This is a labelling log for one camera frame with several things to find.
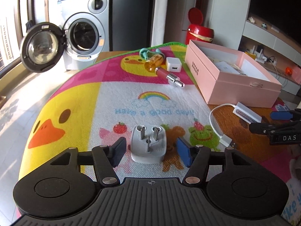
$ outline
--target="black gripper pad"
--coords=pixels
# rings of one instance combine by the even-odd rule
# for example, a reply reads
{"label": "black gripper pad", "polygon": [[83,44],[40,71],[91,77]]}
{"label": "black gripper pad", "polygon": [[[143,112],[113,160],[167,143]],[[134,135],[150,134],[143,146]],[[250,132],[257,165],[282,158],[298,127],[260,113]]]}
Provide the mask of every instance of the black gripper pad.
{"label": "black gripper pad", "polygon": [[63,219],[24,215],[16,226],[290,226],[276,215],[262,220],[239,219],[217,210],[199,188],[177,178],[125,178],[123,184],[104,188],[86,210]]}

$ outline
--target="duck eye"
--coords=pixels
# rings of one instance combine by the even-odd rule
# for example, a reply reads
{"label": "duck eye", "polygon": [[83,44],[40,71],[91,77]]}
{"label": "duck eye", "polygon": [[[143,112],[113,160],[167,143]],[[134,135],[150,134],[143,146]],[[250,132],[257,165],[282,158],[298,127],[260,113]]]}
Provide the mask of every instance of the duck eye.
{"label": "duck eye", "polygon": [[39,125],[40,125],[40,122],[41,122],[41,121],[38,121],[38,123],[36,124],[36,127],[35,127],[33,133],[35,133],[35,131],[38,129],[38,127],[39,127]]}
{"label": "duck eye", "polygon": [[64,110],[61,113],[60,118],[58,119],[58,123],[60,124],[65,123],[69,119],[70,114],[71,114],[71,110],[69,109]]}

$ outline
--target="cartoon duck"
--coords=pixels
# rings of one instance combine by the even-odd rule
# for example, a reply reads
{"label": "cartoon duck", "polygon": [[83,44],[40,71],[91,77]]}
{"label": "cartoon duck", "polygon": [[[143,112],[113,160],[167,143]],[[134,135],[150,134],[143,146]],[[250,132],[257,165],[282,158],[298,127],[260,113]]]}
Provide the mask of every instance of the cartoon duck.
{"label": "cartoon duck", "polygon": [[142,59],[139,55],[128,55],[121,60],[120,66],[127,73],[156,77],[155,72],[148,72],[144,68],[144,63],[145,59]]}
{"label": "cartoon duck", "polygon": [[196,146],[197,144],[204,145],[214,151],[220,151],[217,148],[219,145],[219,137],[212,130],[210,125],[203,126],[196,118],[194,118],[194,127],[189,127],[190,144]]}
{"label": "cartoon duck", "polygon": [[72,87],[46,103],[30,132],[19,179],[68,147],[87,150],[100,84]]}

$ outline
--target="duck beak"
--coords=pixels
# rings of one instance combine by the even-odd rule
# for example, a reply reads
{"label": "duck beak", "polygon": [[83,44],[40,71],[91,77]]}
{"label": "duck beak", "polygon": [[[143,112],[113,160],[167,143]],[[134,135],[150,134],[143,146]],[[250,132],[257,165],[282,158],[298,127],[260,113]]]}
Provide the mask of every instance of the duck beak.
{"label": "duck beak", "polygon": [[52,121],[48,119],[39,127],[31,138],[28,149],[55,142],[63,137],[64,134],[65,131],[63,129],[54,127]]}

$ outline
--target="red trash can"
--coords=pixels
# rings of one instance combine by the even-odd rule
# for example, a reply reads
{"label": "red trash can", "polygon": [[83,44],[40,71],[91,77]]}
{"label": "red trash can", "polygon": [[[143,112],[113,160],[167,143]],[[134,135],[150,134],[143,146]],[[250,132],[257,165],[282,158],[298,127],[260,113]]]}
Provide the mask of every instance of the red trash can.
{"label": "red trash can", "polygon": [[201,26],[204,18],[202,12],[198,8],[194,7],[189,10],[188,19],[191,25],[189,25],[187,30],[185,44],[188,45],[189,40],[200,40],[212,43],[214,30]]}

